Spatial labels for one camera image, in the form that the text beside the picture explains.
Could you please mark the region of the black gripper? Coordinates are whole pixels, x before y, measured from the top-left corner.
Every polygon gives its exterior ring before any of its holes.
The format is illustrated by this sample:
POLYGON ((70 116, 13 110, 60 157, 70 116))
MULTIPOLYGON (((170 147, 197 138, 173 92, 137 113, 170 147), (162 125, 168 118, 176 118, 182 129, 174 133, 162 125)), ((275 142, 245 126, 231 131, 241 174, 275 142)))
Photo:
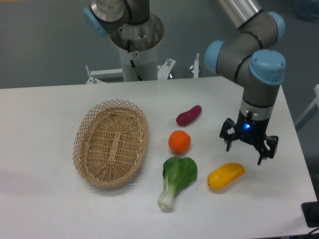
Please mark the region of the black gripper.
POLYGON ((270 118, 264 120, 248 119, 239 112, 237 123, 231 118, 227 118, 222 125, 219 137, 226 143, 226 151, 229 151, 232 142, 240 140, 256 148, 259 153, 257 165, 261 165, 262 160, 274 158, 279 137, 276 135, 267 136, 266 129, 270 118))

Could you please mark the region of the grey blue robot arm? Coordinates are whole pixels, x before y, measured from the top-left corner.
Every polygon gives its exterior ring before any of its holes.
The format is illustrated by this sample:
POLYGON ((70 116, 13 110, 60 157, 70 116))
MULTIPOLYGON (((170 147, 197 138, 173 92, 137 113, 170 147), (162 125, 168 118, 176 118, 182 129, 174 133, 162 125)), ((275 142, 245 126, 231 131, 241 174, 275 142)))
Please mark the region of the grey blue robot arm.
MULTIPOLYGON (((213 41, 204 65, 243 87, 237 121, 227 119, 220 137, 227 147, 240 140, 255 147, 260 160, 273 158, 277 136, 266 129, 284 80, 286 60, 271 48, 285 33, 285 22, 275 12, 264 12, 255 0, 222 0, 222 8, 240 31, 232 41, 213 41)), ((150 12, 147 0, 94 0, 83 9, 87 24, 97 36, 109 36, 117 46, 126 82, 158 80, 157 46, 162 21, 150 12)))

